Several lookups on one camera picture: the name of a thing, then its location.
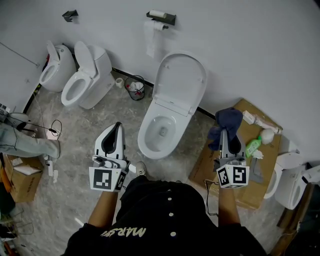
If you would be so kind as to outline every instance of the toilet lid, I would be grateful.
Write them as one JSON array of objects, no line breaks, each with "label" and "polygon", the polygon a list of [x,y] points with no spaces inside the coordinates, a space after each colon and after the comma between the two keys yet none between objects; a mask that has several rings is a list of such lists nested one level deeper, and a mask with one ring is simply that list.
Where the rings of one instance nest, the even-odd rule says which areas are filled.
[{"label": "toilet lid", "polygon": [[54,44],[50,40],[46,41],[46,48],[47,48],[48,53],[50,55],[50,59],[52,59],[53,61],[59,62],[60,58],[59,58],[58,52],[57,52]]},{"label": "toilet lid", "polygon": [[160,64],[153,97],[193,114],[206,87],[207,70],[200,61],[189,52],[172,52]]},{"label": "toilet lid", "polygon": [[88,47],[83,42],[79,41],[74,46],[74,54],[80,69],[93,78],[97,71],[94,58]]}]

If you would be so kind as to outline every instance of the cardboard box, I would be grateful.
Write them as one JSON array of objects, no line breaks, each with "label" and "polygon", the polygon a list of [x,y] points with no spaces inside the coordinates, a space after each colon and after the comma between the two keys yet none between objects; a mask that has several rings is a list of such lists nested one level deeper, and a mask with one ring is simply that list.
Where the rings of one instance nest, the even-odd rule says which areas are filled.
[{"label": "cardboard box", "polygon": [[[17,157],[3,154],[4,169],[12,188],[10,194],[16,203],[31,202],[35,198],[37,187],[43,172],[43,165],[37,157]],[[37,173],[25,175],[14,167],[30,166],[39,170]]]},{"label": "cardboard box", "polygon": [[[254,105],[246,101],[245,99],[240,100],[235,106],[235,109],[243,111],[249,111],[251,114],[256,114],[261,118],[264,118],[267,122],[272,123],[278,127],[278,124],[273,122],[267,115],[256,108]],[[248,124],[246,121],[242,120],[241,126],[239,128],[239,133],[242,136],[244,143],[247,145],[251,140],[256,139],[259,133],[263,129],[255,124]],[[267,145],[261,145],[259,150],[264,155],[263,159],[259,159],[259,164],[261,167],[261,172],[263,175],[263,183],[256,183],[249,180],[248,186],[234,189],[234,195],[236,203],[238,206],[247,209],[258,209],[264,199],[265,193],[267,191],[276,160],[278,157],[278,151],[280,146],[281,135],[275,135],[273,141]],[[205,179],[219,182],[217,173],[214,170],[214,159],[220,154],[219,151],[211,151],[208,147],[210,140],[207,140],[204,144],[201,154],[198,157],[190,175],[189,180],[193,183],[206,188],[204,183]],[[247,166],[251,164],[251,157],[246,159]],[[212,184],[210,186],[209,192],[212,195],[219,195],[219,185]]]}]

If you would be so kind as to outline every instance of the white wall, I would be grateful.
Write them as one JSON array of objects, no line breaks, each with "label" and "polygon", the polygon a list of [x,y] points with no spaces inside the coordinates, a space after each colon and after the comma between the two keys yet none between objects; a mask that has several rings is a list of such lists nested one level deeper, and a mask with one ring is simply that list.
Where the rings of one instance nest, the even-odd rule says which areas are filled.
[{"label": "white wall", "polygon": [[0,42],[34,64],[0,45],[0,103],[22,112],[38,85],[46,62],[47,37],[54,33],[47,26],[45,13],[37,1],[0,0]]},{"label": "white wall", "polygon": [[[37,9],[59,32],[42,40],[99,45],[114,67],[150,82],[159,64],[145,54],[146,13],[176,14],[176,26],[163,32],[165,50],[191,51],[206,62],[200,106],[215,113],[246,98],[309,160],[320,159],[320,10],[313,0],[37,0]],[[79,24],[61,17],[74,9]]]}]

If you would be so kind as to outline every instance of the toilet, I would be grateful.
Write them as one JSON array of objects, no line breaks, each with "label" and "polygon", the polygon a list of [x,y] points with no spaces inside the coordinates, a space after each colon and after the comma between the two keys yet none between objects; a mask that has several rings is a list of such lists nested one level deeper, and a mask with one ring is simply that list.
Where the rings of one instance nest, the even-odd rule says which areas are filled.
[{"label": "toilet", "polygon": [[66,107],[93,108],[115,84],[111,61],[105,49],[79,41],[74,47],[79,70],[67,81],[61,95]]},{"label": "toilet", "polygon": [[76,72],[76,64],[70,50],[64,45],[54,46],[46,42],[50,55],[49,62],[43,70],[39,83],[48,91],[60,93],[69,78]]},{"label": "toilet", "polygon": [[173,52],[163,58],[138,133],[138,146],[146,157],[162,159],[176,148],[204,95],[207,77],[191,53]]}]

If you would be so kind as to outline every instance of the trash can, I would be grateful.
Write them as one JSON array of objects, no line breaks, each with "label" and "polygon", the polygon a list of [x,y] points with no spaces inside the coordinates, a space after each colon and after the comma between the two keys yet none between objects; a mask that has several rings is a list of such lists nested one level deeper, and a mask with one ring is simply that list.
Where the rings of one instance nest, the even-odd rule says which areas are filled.
[{"label": "trash can", "polygon": [[128,77],[124,81],[124,87],[134,101],[140,101],[145,96],[145,80],[140,75]]}]

